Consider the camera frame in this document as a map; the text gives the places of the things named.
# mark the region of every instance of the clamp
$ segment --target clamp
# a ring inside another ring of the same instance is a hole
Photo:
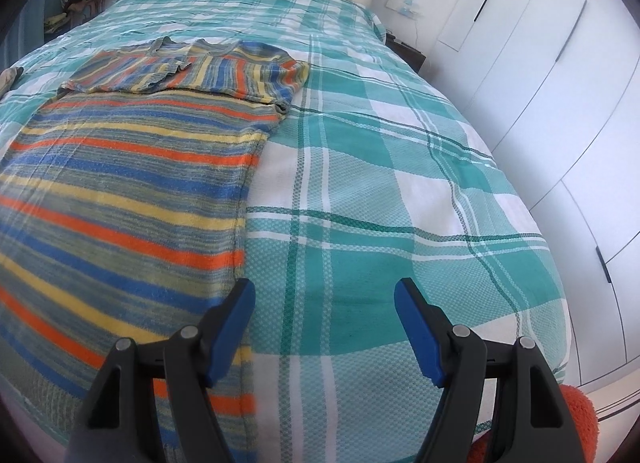
[[[452,325],[409,278],[396,284],[394,300],[422,374],[443,389],[415,463],[466,462],[485,379],[497,379],[485,463],[584,463],[574,420],[533,339],[482,340]]]
[[[197,326],[150,344],[119,339],[76,416],[65,462],[164,463],[153,391],[164,379],[185,459],[233,463],[206,387],[229,371],[254,307],[254,285],[238,279]]]

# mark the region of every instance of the blue clamp pad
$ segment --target blue clamp pad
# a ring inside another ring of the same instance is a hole
[[[255,308],[254,283],[245,279],[246,284],[231,311],[226,315],[225,323],[218,333],[218,337],[211,345],[211,365],[207,372],[207,387],[212,387],[218,380],[226,376],[245,328],[249,324]]]
[[[396,303],[396,312],[409,338],[422,374],[431,379],[431,382],[437,387],[443,387],[447,374],[441,364],[440,344],[418,309],[403,279],[396,284],[394,302]]]

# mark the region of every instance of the bed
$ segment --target bed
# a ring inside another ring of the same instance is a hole
[[[248,195],[253,378],[222,415],[238,461],[412,460],[440,392],[420,374],[394,311],[401,277],[484,338],[534,338],[564,376],[570,323],[545,240],[475,130],[385,46],[367,0],[356,1],[118,0],[21,59],[25,73],[0,103],[1,156],[100,50],[165,36],[252,40],[310,65]],[[0,322],[12,313],[0,302]],[[153,319],[146,327],[164,331]],[[55,369],[21,344],[27,330],[0,328],[0,392],[40,458],[60,461],[90,382],[45,385],[43,371]],[[491,381],[485,391],[477,433],[490,426]]]

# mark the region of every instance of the nightstand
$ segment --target nightstand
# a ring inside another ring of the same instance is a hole
[[[424,59],[426,58],[422,53],[418,52],[412,46],[401,40],[396,40],[396,36],[389,32],[386,33],[386,45],[390,48],[398,57],[404,60],[409,67],[416,73],[420,71]]]

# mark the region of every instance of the striped sweater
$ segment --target striped sweater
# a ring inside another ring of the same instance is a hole
[[[242,276],[248,187],[308,65],[257,42],[100,52],[0,162],[0,360],[61,442],[113,342],[195,323]],[[178,446],[164,382],[163,441]],[[210,399],[254,457],[250,347]]]

